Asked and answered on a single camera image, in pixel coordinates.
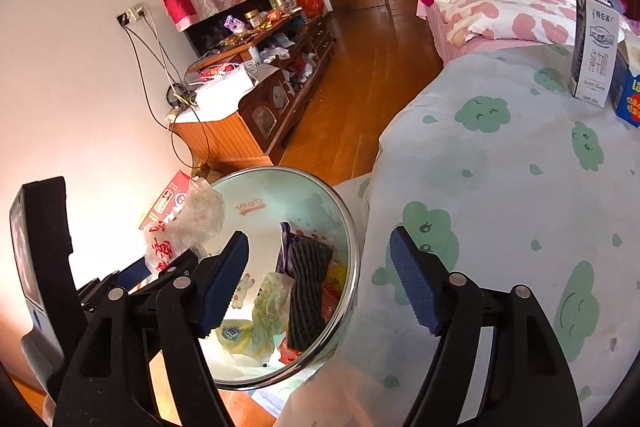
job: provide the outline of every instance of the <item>television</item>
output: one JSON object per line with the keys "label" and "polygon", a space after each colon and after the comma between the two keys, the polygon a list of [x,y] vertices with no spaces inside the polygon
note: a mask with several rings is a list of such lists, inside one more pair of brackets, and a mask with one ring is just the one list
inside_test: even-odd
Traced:
{"label": "television", "polygon": [[246,22],[245,13],[252,10],[264,12],[270,9],[270,0],[246,0],[189,26],[184,30],[184,35],[195,54],[198,57],[203,57],[207,52],[216,48],[220,41],[231,35],[231,31],[225,28],[225,21],[229,15]]}

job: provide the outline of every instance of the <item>blue gripper pad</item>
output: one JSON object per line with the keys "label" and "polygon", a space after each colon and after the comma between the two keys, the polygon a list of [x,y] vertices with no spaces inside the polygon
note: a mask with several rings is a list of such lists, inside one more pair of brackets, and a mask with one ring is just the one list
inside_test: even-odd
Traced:
{"label": "blue gripper pad", "polygon": [[202,313],[198,323],[198,336],[201,338],[219,327],[225,317],[238,281],[249,262],[249,239],[242,232],[234,232],[222,253],[204,259],[201,264],[206,262],[218,264],[218,270],[202,295]]}
{"label": "blue gripper pad", "polygon": [[146,267],[145,258],[141,257],[135,261],[135,263],[130,264],[118,273],[115,286],[120,286],[124,288],[125,291],[130,292],[136,285],[140,284],[150,275],[151,272],[149,272],[149,269]]}
{"label": "blue gripper pad", "polygon": [[389,248],[391,261],[418,323],[428,328],[431,334],[437,335],[442,325],[437,311],[438,296],[417,260],[417,256],[436,256],[418,250],[404,227],[397,227],[391,232]]}

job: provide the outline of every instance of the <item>pink floral pillowcase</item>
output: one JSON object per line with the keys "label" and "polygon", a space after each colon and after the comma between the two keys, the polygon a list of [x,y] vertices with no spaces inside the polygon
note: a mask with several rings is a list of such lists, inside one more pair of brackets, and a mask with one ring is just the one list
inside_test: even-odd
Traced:
{"label": "pink floral pillowcase", "polygon": [[[574,44],[576,0],[435,0],[447,41],[475,36],[546,44]],[[621,26],[628,28],[621,18]]]}

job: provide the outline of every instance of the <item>metal bowl rim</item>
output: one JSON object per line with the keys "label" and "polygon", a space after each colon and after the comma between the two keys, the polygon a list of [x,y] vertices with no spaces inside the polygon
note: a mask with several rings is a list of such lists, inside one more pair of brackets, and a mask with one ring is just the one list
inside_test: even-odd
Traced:
{"label": "metal bowl rim", "polygon": [[248,172],[274,170],[292,172],[293,174],[298,174],[302,177],[305,177],[315,182],[320,187],[324,188],[324,190],[331,196],[332,200],[334,200],[346,225],[349,250],[347,252],[347,278],[344,284],[342,295],[340,296],[340,300],[338,301],[338,307],[334,312],[334,316],[331,318],[324,330],[322,330],[322,334],[302,355],[300,355],[293,362],[290,362],[284,367],[277,369],[273,373],[264,375],[263,377],[247,378],[245,380],[222,380],[213,378],[217,387],[219,387],[220,389],[226,389],[228,391],[250,391],[252,389],[267,387],[269,385],[273,385],[286,380],[287,378],[292,377],[300,370],[302,370],[306,365],[308,365],[311,360],[313,360],[322,352],[322,350],[326,347],[329,341],[334,337],[342,324],[345,322],[347,314],[351,308],[351,303],[353,302],[353,299],[355,297],[356,289],[358,287],[358,279],[360,277],[360,245],[356,227],[353,222],[353,217],[351,217],[351,213],[347,208],[347,205],[344,203],[344,201],[342,201],[342,198],[338,195],[338,193],[332,187],[324,183],[320,178],[317,178],[313,174],[309,174],[309,172],[294,169],[293,167],[282,167],[275,165],[260,166],[243,169],[238,172],[232,172],[228,176],[215,181],[211,186],[215,188],[217,184],[222,183],[223,181],[227,181]]}

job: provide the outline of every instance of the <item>red snack box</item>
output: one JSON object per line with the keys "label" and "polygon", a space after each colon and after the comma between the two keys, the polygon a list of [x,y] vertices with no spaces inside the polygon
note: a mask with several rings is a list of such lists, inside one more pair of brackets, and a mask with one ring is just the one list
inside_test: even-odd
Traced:
{"label": "red snack box", "polygon": [[189,180],[191,178],[182,171],[178,171],[174,178],[169,182],[160,194],[158,201],[146,213],[145,219],[142,220],[139,229],[143,230],[146,225],[152,221],[164,221],[174,208],[182,207],[182,202],[187,196],[189,190]]}

